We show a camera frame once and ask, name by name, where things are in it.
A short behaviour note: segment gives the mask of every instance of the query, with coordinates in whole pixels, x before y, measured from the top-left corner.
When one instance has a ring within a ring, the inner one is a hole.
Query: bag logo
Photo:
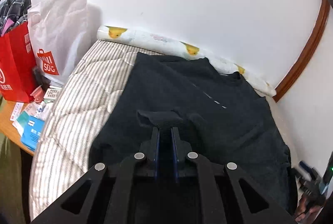
[[[39,49],[39,53],[36,53],[39,58],[43,61],[43,71],[50,75],[58,76],[58,70],[56,63],[54,62],[52,52],[44,52],[43,49]]]
[[[3,74],[3,71],[0,68],[0,83],[3,84],[5,82],[6,82],[5,75]]]

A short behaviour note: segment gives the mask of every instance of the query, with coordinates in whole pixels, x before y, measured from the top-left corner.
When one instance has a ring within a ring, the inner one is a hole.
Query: striped bedsheet
[[[137,52],[158,54],[98,40],[69,76],[33,158],[31,220],[87,172],[90,146],[124,90]]]

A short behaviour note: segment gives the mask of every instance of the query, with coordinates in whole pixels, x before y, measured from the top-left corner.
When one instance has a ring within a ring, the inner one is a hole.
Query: plaid shirt
[[[5,0],[0,4],[0,34],[10,18],[14,25],[12,25],[7,32],[20,25],[22,22],[28,20],[28,9],[31,7],[31,0]]]

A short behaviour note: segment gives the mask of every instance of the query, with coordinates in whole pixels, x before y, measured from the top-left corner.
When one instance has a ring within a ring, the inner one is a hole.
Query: metal screw
[[[144,153],[136,153],[136,154],[134,155],[134,158],[135,158],[135,159],[143,159],[143,158],[144,158]]]
[[[196,159],[198,157],[198,154],[196,152],[189,152],[188,158],[190,159]]]
[[[237,169],[237,165],[234,162],[229,162],[227,164],[227,168],[231,169],[231,170],[235,170],[235,169]]]
[[[97,163],[96,165],[95,165],[95,169],[96,170],[103,170],[105,168],[105,164],[103,164],[103,163]]]

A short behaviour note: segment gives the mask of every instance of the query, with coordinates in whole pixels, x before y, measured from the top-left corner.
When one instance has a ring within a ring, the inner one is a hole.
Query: wooden desk
[[[17,132],[16,128],[12,125],[12,121],[9,120],[12,115],[15,102],[7,101],[2,110],[0,111],[0,132],[6,135],[12,142],[14,142],[17,146],[19,146],[22,150],[26,151],[30,155],[34,155],[34,152],[29,150],[23,143],[21,142],[21,136],[19,132]]]

